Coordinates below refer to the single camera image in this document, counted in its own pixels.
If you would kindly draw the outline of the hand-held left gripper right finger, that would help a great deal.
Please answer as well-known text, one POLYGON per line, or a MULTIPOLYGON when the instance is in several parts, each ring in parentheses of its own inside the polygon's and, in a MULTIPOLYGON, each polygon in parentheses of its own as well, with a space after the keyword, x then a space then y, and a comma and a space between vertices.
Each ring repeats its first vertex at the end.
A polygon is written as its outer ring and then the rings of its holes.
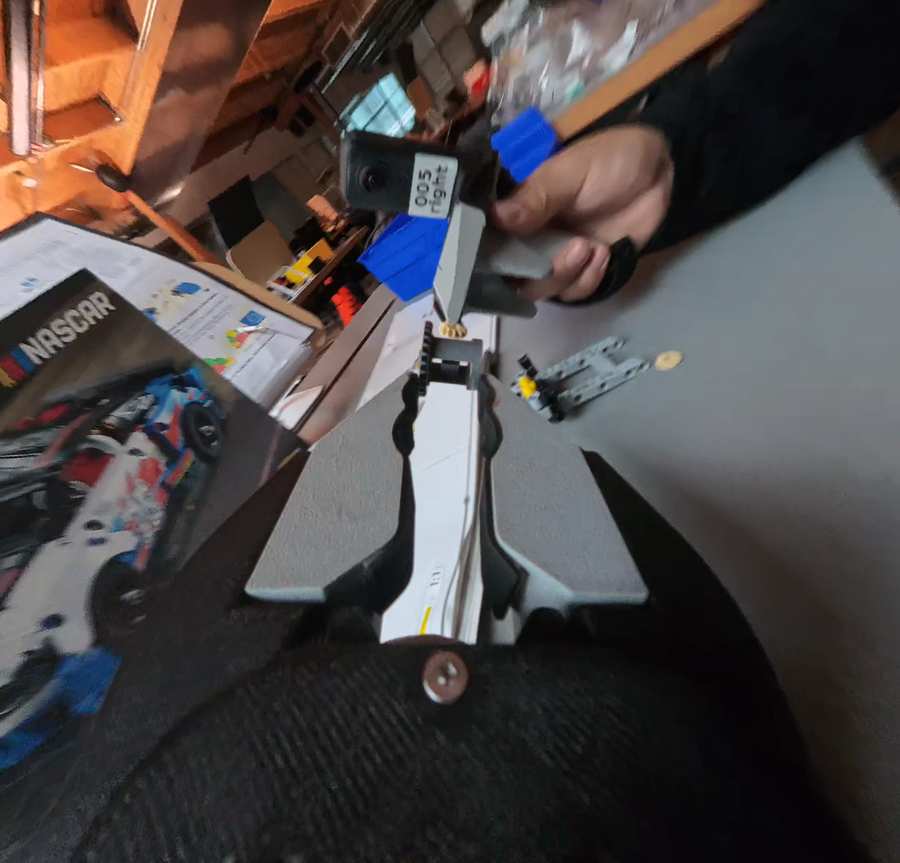
POLYGON ((648 589, 577 446, 490 375, 479 412, 482 573, 498 615, 644 605, 648 589))

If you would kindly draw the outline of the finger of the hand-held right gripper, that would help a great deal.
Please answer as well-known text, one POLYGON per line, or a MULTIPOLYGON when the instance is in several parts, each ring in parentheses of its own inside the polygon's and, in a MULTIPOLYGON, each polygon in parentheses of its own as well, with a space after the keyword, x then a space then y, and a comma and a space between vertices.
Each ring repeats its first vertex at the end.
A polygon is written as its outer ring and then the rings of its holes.
POLYGON ((432 283, 433 308, 445 324, 461 321, 485 227, 479 208, 454 205, 432 283))
POLYGON ((533 234, 523 238, 486 234, 474 256, 468 279, 467 313, 533 319, 534 302, 515 285, 547 279, 555 256, 556 234, 533 234))

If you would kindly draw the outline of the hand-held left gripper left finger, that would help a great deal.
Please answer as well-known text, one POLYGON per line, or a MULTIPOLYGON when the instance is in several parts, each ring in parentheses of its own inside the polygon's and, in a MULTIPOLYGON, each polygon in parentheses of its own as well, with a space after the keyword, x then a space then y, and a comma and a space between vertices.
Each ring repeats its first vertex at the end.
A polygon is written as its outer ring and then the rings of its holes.
POLYGON ((243 586, 248 597, 376 615, 398 599, 413 568, 417 412, 419 378, 401 375, 312 447, 243 586))

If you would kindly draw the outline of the grey lego gear housing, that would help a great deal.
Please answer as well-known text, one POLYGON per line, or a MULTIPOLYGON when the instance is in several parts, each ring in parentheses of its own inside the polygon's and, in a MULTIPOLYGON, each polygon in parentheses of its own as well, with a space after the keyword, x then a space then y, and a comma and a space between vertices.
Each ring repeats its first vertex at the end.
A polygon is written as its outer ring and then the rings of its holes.
POLYGON ((463 387, 470 393, 479 392, 483 349, 476 339, 445 338, 433 332, 426 321, 422 329, 422 343, 417 375, 417 411, 432 384, 463 387))

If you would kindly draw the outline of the person's right forearm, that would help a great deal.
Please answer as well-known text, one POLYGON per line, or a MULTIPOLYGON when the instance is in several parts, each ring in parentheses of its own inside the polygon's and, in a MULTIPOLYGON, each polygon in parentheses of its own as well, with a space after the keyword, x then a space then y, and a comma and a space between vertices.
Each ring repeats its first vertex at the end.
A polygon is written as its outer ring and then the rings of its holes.
POLYGON ((636 118, 673 183, 647 251, 743 215, 898 111, 898 0, 767 0, 723 62, 660 82, 636 118))

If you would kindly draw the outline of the lego race car box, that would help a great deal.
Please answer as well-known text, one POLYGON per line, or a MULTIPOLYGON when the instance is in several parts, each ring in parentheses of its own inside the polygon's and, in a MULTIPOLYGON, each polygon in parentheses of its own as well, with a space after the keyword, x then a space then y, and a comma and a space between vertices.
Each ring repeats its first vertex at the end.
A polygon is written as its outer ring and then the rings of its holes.
POLYGON ((86 269, 1 320, 1 776, 100 708, 159 595, 298 448, 86 269))

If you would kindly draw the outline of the clear bags of lego parts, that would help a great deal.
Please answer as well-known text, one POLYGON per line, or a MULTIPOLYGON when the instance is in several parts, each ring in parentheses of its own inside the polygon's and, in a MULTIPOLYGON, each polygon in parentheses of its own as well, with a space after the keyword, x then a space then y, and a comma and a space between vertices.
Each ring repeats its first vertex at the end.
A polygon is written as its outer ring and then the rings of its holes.
POLYGON ((493 127, 546 120, 720 0, 504 0, 480 28, 493 127))

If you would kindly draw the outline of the person's right hand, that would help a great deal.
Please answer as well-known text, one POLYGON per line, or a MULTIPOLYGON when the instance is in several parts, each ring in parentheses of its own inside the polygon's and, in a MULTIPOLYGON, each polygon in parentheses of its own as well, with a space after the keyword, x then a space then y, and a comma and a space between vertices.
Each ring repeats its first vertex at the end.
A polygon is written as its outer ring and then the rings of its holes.
POLYGON ((645 247, 670 203, 673 162, 654 127, 620 126, 578 139, 493 205, 498 228, 518 237, 569 235, 542 281, 523 282, 530 301, 585 301, 601 286, 615 243, 645 247))

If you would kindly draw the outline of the white instruction booklet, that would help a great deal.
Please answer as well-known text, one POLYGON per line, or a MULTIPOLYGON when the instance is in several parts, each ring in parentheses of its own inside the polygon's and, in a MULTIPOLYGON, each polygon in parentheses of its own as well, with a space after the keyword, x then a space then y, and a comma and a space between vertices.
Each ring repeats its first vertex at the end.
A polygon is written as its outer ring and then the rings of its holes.
MULTIPOLYGON (((395 378, 416 375, 426 321, 439 333, 429 297, 391 305, 379 349, 373 351, 369 340, 359 346, 371 371, 362 399, 349 415, 395 378)), ((495 323, 485 316, 470 320, 468 339, 492 351, 495 323)), ((474 644, 477 640, 483 600, 480 498, 485 482, 479 419, 479 393, 444 384, 429 387, 417 412, 410 451, 413 568, 398 599, 384 613, 372 613, 382 644, 416 640, 474 644)))

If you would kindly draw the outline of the brown cardboard box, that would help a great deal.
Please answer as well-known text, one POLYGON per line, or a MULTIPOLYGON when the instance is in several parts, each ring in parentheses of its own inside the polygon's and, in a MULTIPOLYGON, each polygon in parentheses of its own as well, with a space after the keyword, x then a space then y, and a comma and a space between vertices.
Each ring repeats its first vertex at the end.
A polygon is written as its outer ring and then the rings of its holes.
POLYGON ((264 289, 292 267, 293 262, 287 243, 270 221, 262 221, 226 251, 226 264, 245 281, 264 289))

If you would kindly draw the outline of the wooden board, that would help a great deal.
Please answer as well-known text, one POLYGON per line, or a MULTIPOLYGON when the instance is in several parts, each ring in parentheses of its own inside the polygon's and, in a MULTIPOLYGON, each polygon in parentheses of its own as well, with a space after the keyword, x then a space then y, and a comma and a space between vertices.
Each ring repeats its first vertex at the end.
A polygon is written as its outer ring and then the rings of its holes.
POLYGON ((625 113, 667 73, 731 37, 764 2, 715 0, 558 114, 552 121, 556 139, 569 142, 603 118, 625 113))

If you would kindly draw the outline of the white printed paper sheet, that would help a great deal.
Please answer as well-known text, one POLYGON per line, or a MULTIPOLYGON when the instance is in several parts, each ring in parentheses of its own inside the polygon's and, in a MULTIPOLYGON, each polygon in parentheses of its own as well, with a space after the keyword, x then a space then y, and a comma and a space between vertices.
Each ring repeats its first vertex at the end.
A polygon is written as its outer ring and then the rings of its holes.
POLYGON ((49 215, 1 231, 1 317, 81 269, 260 406, 274 405, 312 355, 314 327, 186 263, 49 215))

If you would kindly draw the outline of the metal railing pole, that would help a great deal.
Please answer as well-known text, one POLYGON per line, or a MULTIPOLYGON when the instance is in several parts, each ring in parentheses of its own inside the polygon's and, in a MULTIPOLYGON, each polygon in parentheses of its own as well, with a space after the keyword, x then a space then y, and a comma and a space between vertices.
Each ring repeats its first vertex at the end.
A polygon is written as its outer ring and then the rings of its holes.
POLYGON ((11 154, 43 149, 48 0, 1 0, 7 135, 11 154))

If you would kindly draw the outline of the grey lego frame assembly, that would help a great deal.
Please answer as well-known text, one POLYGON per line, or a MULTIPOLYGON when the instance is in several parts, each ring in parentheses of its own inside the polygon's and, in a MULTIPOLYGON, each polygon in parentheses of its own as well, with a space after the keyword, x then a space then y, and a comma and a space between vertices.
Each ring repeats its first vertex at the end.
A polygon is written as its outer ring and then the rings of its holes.
POLYGON ((623 339, 607 336, 544 370, 523 355, 509 389, 539 416, 559 424, 575 409, 648 371, 648 359, 620 356, 623 345, 623 339))

